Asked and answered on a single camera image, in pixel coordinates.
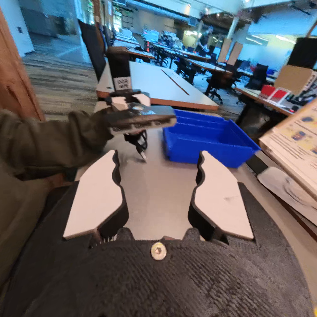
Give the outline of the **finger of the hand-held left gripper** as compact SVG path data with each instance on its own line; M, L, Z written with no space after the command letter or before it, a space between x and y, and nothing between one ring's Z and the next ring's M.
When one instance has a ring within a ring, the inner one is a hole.
M143 104L145 106L151 106L151 99L145 93L142 93L142 92L134 93L134 98L138 100L139 104Z
M125 111L129 109L129 104L127 103L125 97L116 96L111 97L111 107L113 111Z

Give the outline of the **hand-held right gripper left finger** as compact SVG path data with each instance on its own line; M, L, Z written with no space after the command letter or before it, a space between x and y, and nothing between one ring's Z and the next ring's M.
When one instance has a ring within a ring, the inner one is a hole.
M63 233L65 240L92 235L109 241L129 219L117 150L110 150L81 176Z

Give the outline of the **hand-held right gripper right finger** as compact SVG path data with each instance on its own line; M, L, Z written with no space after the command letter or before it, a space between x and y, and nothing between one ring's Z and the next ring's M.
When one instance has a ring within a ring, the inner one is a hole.
M205 150L197 162L188 221L205 241L255 239L236 177Z

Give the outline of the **grey hub with black cable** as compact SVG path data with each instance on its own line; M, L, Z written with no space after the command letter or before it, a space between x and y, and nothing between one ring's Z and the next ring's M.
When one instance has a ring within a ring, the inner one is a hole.
M124 135L126 142L132 144L143 161L148 148L147 130L173 127L177 117L171 106L145 106L134 103L132 108L108 115L110 133Z

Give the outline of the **blue plastic bin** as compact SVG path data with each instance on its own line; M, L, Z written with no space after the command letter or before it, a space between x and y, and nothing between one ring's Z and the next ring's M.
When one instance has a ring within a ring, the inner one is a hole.
M239 168L261 148L232 120L174 110L177 123L163 129L165 153L172 162L197 164L207 151L227 168Z

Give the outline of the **person's left forearm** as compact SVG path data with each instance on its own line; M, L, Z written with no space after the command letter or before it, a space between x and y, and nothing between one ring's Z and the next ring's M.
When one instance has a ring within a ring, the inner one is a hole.
M113 138L107 117L106 110L74 111L67 121L44 122L1 109L1 178L36 179L89 164Z

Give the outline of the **white desk with brown edge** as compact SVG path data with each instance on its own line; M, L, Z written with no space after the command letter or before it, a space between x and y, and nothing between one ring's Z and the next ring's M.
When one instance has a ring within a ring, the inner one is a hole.
M132 89L147 93L154 105L180 109L215 111L218 105L169 68L129 62ZM99 98L114 91L108 63L96 86Z

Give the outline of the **grey desk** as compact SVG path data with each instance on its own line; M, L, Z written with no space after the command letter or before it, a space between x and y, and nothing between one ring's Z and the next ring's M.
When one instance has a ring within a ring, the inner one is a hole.
M121 185L129 209L127 227L137 240L157 240L163 236L181 239L190 227L187 214L196 186L197 166L165 159L162 130L148 131L147 162L123 135L107 142L104 149L118 150ZM251 169L242 165L230 169L275 221L292 247L302 268L313 306L317 295L317 244L288 210L262 186Z

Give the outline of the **black flat panel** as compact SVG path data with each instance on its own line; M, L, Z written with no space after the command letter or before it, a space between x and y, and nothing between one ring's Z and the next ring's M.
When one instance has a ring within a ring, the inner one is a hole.
M78 24L81 30L81 37L88 51L97 81L99 82L106 67L106 60L98 41L96 27L86 24L79 19Z

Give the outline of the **black office chair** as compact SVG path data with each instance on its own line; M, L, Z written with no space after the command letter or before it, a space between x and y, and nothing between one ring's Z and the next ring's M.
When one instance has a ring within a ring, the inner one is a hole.
M227 64L224 68L224 72L214 71L211 77L206 79L208 86L205 91L205 95L209 97L211 95L211 99L217 97L220 101L220 104L223 104L223 100L221 96L217 93L220 89L228 89L232 88L232 85L235 82L235 67L233 65Z
M245 85L246 89L261 91L263 86L267 83L267 70L268 65L257 64L253 75L250 77L249 82Z

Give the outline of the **person's olive jacket torso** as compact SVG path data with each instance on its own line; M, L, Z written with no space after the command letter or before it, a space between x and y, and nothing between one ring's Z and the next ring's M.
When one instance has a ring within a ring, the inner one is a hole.
M57 205L68 187L51 188L45 179L20 180L1 158L0 269L1 291L25 243L39 221Z

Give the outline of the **instruction sheet on brown clipboard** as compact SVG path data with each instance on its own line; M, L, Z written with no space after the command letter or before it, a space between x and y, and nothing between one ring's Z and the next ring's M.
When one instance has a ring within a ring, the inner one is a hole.
M316 98L260 137L259 145L267 156L316 198Z

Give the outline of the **wooden panel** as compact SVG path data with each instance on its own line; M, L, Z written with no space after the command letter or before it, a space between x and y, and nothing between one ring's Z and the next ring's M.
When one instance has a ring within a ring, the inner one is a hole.
M11 111L22 119L46 121L2 10L0 44L1 109Z

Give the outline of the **long background table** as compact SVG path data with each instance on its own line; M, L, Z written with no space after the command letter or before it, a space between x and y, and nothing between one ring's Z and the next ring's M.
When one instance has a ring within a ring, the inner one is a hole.
M250 98L258 104L269 107L270 109L274 109L275 111L282 113L286 116L291 116L295 113L292 109L293 105L291 103L287 103L286 100L283 100L282 103L273 102L259 95L259 91L235 87L236 92L241 93L242 95Z

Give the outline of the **black monitor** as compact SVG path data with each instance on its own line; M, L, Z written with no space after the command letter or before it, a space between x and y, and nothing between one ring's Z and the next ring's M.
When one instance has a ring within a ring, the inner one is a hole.
M315 69L317 62L317 38L299 37L287 64L308 69Z

